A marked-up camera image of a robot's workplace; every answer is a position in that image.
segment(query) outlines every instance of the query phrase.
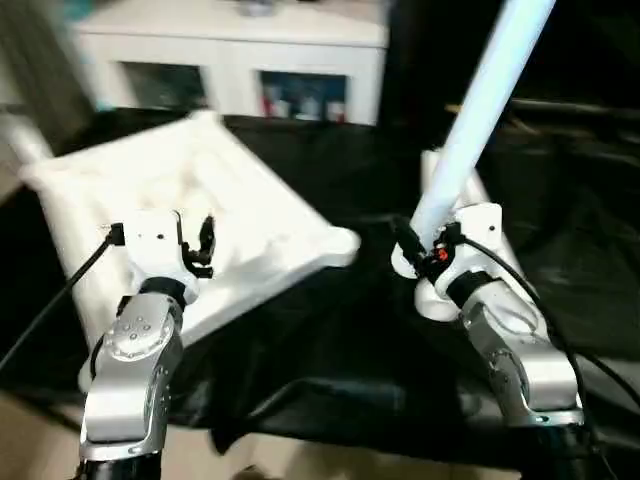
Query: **white pole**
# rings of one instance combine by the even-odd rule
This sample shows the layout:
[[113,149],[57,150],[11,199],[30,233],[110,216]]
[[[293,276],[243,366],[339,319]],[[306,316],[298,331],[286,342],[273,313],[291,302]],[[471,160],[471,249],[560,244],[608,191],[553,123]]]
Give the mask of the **white pole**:
[[[446,221],[520,78],[555,0],[506,0],[411,226],[427,248]],[[396,245],[394,269],[413,277]]]

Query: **white cabinet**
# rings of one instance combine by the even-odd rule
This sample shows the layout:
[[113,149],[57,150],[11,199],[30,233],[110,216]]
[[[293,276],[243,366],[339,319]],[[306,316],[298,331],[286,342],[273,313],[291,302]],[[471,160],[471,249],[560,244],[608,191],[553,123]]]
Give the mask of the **white cabinet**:
[[235,79],[232,108],[235,113],[252,116],[267,114],[265,102],[272,100],[268,98],[269,90],[278,89],[273,94],[278,100],[270,104],[280,102],[285,108],[284,112],[280,109],[274,116],[297,116],[304,108],[301,103],[307,101],[316,102],[318,115],[326,119],[327,110],[332,105],[342,103],[346,121],[375,123],[382,72],[379,49],[225,43],[225,53]]
[[120,0],[76,25],[99,103],[373,124],[386,28],[375,3]]
[[86,56],[89,81],[100,103],[115,107],[170,107],[171,102],[165,105],[166,98],[162,97],[171,95],[171,91],[158,91],[156,102],[151,99],[144,102],[141,92],[136,91],[144,87],[138,84],[145,80],[146,74],[149,77],[148,89],[153,90],[151,83],[155,80],[159,84],[156,90],[168,87],[175,92],[185,88],[180,85],[182,74],[187,77],[184,82],[195,80],[198,83],[208,106],[221,113],[230,113],[218,100],[227,97],[223,92],[226,76],[218,42],[198,38],[130,35],[79,35],[78,39]]

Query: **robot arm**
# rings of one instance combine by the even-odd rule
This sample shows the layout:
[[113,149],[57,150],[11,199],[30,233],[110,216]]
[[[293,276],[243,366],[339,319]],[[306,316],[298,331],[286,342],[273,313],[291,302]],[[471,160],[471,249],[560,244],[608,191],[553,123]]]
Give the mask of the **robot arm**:
[[514,427],[582,424],[575,372],[565,353],[549,340],[544,317],[500,278],[493,262],[462,241],[499,241],[500,215],[494,204],[457,211],[430,252],[408,224],[396,231],[418,278],[432,283],[441,297],[460,308],[505,422]]
[[183,350],[182,314],[198,296],[198,277],[212,275],[206,266],[215,243],[210,217],[199,252],[183,242],[175,212],[137,213],[119,230],[137,293],[123,298],[96,356],[80,438],[83,479],[160,478],[169,383]]

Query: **black cloth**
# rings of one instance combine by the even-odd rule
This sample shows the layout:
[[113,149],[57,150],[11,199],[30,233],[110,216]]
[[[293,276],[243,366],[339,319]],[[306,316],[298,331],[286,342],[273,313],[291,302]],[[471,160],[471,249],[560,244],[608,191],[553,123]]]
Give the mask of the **black cloth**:
[[[362,248],[353,265],[314,274],[189,347],[173,385],[172,421],[210,428],[220,451],[245,433],[265,432],[503,467],[530,460],[534,439],[502,427],[459,326],[419,317],[413,282],[391,270],[389,220],[410,214],[419,197],[415,145],[351,125],[248,118],[226,124],[329,221],[356,231]],[[638,252],[633,199],[640,169],[629,152],[569,147],[500,133],[480,172],[503,204],[505,230],[526,273],[571,342],[638,361],[640,277],[629,259]],[[52,247],[41,246],[49,239],[38,206],[31,201],[14,213],[20,225],[41,224],[32,261],[57,264]],[[7,247],[20,251],[17,237]],[[34,279],[17,265],[15,291],[61,282],[55,275]],[[24,325],[25,311],[14,312],[16,324]],[[86,349],[71,318],[69,311],[52,318],[55,337],[49,332],[48,343],[22,352],[3,385],[50,398],[64,392],[50,378],[73,384]],[[67,356],[75,360],[65,363]],[[606,397],[590,400],[607,441],[640,449],[638,418]]]

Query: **black table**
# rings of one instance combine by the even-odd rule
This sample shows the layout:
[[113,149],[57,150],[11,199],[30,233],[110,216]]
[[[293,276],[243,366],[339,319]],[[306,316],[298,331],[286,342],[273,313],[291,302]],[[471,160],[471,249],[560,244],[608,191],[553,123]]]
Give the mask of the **black table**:
[[[103,114],[69,148],[176,117]],[[527,446],[535,440],[502,427],[459,326],[418,316],[413,282],[390,267],[389,220],[410,214],[419,198],[413,143],[352,125],[238,117],[226,124],[325,218],[358,232],[362,248],[350,267],[319,272],[188,348],[174,382],[172,421],[211,429],[222,452],[245,433],[264,432],[442,461],[511,468],[531,461]],[[524,270],[572,344],[634,363],[640,165],[633,151],[603,150],[500,131],[479,170],[503,204]],[[12,331],[0,345],[6,349],[63,277],[33,192],[18,192],[0,218],[3,225],[20,219],[20,230],[1,240],[2,251],[15,253],[6,270],[15,281],[3,297],[12,305]],[[0,381],[33,398],[77,400],[76,373],[86,355],[67,304]],[[632,458],[640,449],[638,417],[607,402],[597,378],[587,380],[613,461]]]

